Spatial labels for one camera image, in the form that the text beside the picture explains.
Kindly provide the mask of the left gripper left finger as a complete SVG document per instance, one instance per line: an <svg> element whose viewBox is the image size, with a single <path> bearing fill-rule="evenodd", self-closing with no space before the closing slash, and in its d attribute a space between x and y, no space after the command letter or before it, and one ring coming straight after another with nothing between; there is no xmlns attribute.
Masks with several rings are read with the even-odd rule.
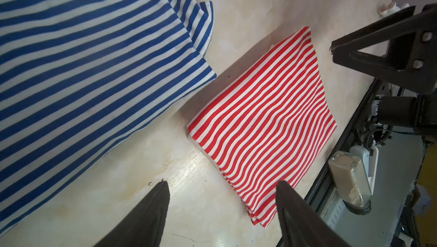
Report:
<svg viewBox="0 0 437 247"><path fill-rule="evenodd" d="M158 247L163 236L170 190L157 183L131 212L97 244L97 247Z"/></svg>

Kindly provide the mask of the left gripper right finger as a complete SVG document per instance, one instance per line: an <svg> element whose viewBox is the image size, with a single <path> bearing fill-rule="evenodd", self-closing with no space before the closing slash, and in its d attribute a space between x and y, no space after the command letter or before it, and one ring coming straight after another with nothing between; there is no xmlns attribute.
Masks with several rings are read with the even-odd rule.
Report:
<svg viewBox="0 0 437 247"><path fill-rule="evenodd" d="M284 247L347 247L288 182L276 186L275 203Z"/></svg>

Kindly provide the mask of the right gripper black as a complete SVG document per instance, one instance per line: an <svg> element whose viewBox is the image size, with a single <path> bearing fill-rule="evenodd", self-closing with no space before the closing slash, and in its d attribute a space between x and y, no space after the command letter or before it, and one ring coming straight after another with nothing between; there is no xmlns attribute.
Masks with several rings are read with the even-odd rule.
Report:
<svg viewBox="0 0 437 247"><path fill-rule="evenodd" d="M406 7L331 43L333 62L398 85L417 97L382 97L376 121L437 133L437 8Z"/></svg>

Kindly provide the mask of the red white striped tank top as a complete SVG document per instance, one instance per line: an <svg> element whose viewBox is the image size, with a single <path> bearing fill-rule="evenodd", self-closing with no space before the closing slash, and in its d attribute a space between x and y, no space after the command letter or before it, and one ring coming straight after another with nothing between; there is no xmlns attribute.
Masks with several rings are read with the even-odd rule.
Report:
<svg viewBox="0 0 437 247"><path fill-rule="evenodd" d="M310 27L273 46L187 125L262 227L277 213L277 184L296 187L336 128Z"/></svg>

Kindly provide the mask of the blue white striped tank top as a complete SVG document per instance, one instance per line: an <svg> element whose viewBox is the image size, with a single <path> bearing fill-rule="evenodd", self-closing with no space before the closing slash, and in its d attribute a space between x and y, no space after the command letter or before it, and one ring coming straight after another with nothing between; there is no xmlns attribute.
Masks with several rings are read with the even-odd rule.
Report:
<svg viewBox="0 0 437 247"><path fill-rule="evenodd" d="M1 0L1 234L216 78L210 1Z"/></svg>

